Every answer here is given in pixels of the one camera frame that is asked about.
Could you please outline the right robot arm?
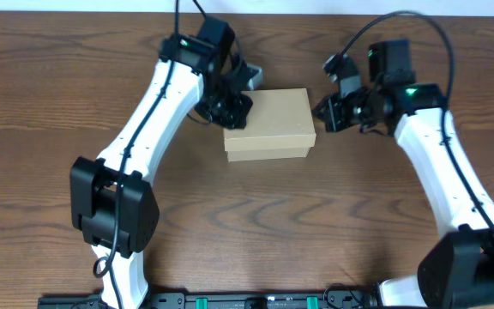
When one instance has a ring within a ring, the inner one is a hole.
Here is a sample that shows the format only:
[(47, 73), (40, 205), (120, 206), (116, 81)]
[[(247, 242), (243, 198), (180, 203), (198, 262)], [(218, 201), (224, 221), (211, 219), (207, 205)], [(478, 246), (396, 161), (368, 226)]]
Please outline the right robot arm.
[(377, 304), (494, 305), (494, 202), (461, 146), (445, 95), (435, 83), (417, 82), (405, 39), (371, 45), (368, 59), (370, 82), (363, 85), (349, 56), (330, 57), (323, 68), (339, 89), (313, 114), (329, 132), (384, 124), (413, 165), (439, 235), (413, 275), (377, 285)]

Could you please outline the brown cardboard box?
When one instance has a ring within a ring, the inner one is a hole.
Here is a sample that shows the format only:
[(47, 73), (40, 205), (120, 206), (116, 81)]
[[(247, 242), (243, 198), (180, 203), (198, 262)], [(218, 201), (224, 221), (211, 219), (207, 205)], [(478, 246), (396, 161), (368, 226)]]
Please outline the brown cardboard box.
[(305, 88), (246, 91), (252, 99), (246, 126), (224, 130), (227, 159), (260, 161), (303, 158), (316, 141)]

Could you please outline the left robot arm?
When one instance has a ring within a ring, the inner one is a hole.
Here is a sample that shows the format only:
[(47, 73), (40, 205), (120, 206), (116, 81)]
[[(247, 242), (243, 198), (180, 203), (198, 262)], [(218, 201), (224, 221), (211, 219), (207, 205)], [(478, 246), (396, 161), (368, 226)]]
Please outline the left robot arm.
[(206, 17), (195, 36), (164, 39), (148, 90), (117, 137), (96, 159), (78, 157), (70, 169), (71, 220), (92, 246), (93, 274), (103, 282), (97, 308), (140, 308), (148, 298), (143, 251), (160, 211), (154, 178), (179, 125), (190, 111), (211, 124), (242, 130), (253, 105), (245, 91), (261, 69), (230, 53), (236, 35)]

